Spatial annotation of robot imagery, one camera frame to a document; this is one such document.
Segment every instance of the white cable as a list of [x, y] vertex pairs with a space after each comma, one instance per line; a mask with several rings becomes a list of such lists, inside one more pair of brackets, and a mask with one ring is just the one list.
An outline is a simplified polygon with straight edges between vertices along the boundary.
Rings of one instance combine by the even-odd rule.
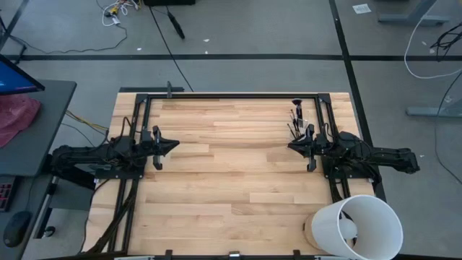
[[107, 10], [109, 7], [115, 6], [116, 4], [118, 4], [118, 0], [117, 0], [114, 4], [110, 4], [110, 5], [108, 5], [108, 6], [106, 6], [106, 7], [104, 8], [104, 10], [103, 10], [103, 16], [102, 16], [102, 18], [101, 18], [101, 22], [103, 23], [104, 26], [112, 26], [112, 25], [115, 25], [114, 22], [111, 23], [111, 24], [109, 24], [109, 25], [107, 25], [107, 24], [104, 23], [104, 17], [105, 17], [104, 13], [106, 13], [106, 10]]
[[433, 9], [435, 4], [433, 4], [432, 7], [430, 7], [428, 9], [428, 11], [424, 15], [422, 15], [422, 18], [420, 18], [420, 21], [417, 23], [416, 27], [412, 31], [411, 37], [409, 38], [409, 42], [407, 43], [406, 52], [404, 53], [404, 64], [406, 65], [407, 71], [412, 76], [416, 77], [417, 79], [436, 79], [436, 78], [439, 78], [439, 77], [447, 77], [447, 76], [451, 76], [451, 75], [457, 74], [459, 72], [462, 72], [462, 69], [458, 69], [457, 71], [451, 72], [451, 73], [448, 73], [448, 74], [441, 74], [441, 75], [423, 77], [423, 76], [416, 75], [414, 72], [412, 72], [411, 69], [409, 68], [409, 65], [407, 64], [406, 57], [407, 57], [407, 53], [409, 51], [409, 46], [411, 46], [411, 42], [412, 42], [412, 38], [414, 37], [414, 33], [416, 32], [416, 30], [417, 30], [418, 26], [420, 25], [420, 23], [422, 23], [422, 21], [425, 19], [427, 14]]
[[[103, 16], [101, 17], [101, 22], [102, 22], [102, 24], [103, 24], [104, 26], [106, 26], [106, 27], [107, 27], [107, 26], [113, 26], [113, 25], [115, 25], [114, 22], [113, 22], [113, 23], [110, 23], [110, 24], [105, 24], [105, 23], [104, 23], [104, 17], [105, 17], [106, 10], [107, 10], [109, 7], [115, 6], [116, 4], [119, 4], [119, 0], [117, 0], [114, 4], [110, 4], [110, 5], [106, 6], [106, 7], [104, 8], [104, 10], [103, 10]], [[123, 3], [123, 4], [121, 5], [121, 11], [122, 11], [122, 14], [123, 14], [123, 15], [127, 15], [127, 14], [128, 14], [128, 10], [127, 10], [126, 6], [132, 7], [133, 4], [130, 4], [130, 3], [125, 2], [125, 3]]]

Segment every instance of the wooden plank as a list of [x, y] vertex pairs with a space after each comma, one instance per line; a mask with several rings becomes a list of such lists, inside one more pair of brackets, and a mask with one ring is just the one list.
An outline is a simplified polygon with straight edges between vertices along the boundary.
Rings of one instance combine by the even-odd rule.
[[[112, 137], [120, 134], [123, 117], [131, 118], [135, 96], [119, 93]], [[349, 94], [331, 93], [331, 99], [339, 131], [358, 134]], [[314, 102], [304, 100], [302, 107], [319, 132]], [[331, 203], [328, 181], [320, 163], [307, 173], [307, 159], [287, 148], [290, 109], [293, 104], [285, 99], [155, 100], [149, 127], [158, 125], [164, 138], [180, 145], [162, 158], [162, 171], [148, 159], [129, 253], [292, 255], [300, 249], [325, 254], [305, 241], [302, 224]], [[350, 180], [349, 187], [352, 195], [373, 195], [365, 179]], [[112, 220], [117, 189], [118, 181], [112, 180], [95, 195], [84, 250]]]

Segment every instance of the black desk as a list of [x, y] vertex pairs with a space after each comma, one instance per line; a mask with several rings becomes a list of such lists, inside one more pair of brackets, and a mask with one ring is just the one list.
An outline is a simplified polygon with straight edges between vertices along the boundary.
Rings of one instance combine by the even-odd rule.
[[16, 196], [9, 211], [0, 212], [1, 237], [3, 238], [4, 228], [12, 215], [26, 210], [29, 191], [30, 201], [27, 210], [32, 213], [26, 235], [18, 246], [7, 248], [3, 242], [0, 243], [0, 258], [2, 259], [21, 259], [24, 253], [53, 179], [51, 174], [41, 174], [40, 169], [77, 85], [75, 82], [48, 80], [40, 81], [40, 83], [45, 86], [44, 92], [28, 94], [42, 103], [37, 117], [28, 129], [16, 135], [10, 143], [0, 149], [0, 182], [12, 178], [4, 174], [30, 176], [20, 178]]
[[33, 123], [0, 149], [2, 175], [32, 177], [40, 172], [77, 85], [64, 81], [40, 83], [45, 91], [28, 94], [42, 103]]

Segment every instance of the keyboard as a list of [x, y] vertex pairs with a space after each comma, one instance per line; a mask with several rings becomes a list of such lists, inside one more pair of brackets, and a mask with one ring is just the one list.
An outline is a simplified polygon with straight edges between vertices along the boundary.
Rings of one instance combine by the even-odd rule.
[[0, 179], [0, 212], [8, 212], [12, 203], [14, 193], [19, 185], [19, 177], [8, 177]]

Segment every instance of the computer mouse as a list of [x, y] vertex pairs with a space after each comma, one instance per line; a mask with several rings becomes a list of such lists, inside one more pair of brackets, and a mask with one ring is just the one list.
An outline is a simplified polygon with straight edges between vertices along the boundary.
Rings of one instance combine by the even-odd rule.
[[29, 226], [30, 217], [32, 215], [28, 211], [18, 212], [9, 219], [3, 232], [3, 242], [7, 247], [15, 247], [19, 245], [24, 238], [27, 227]]

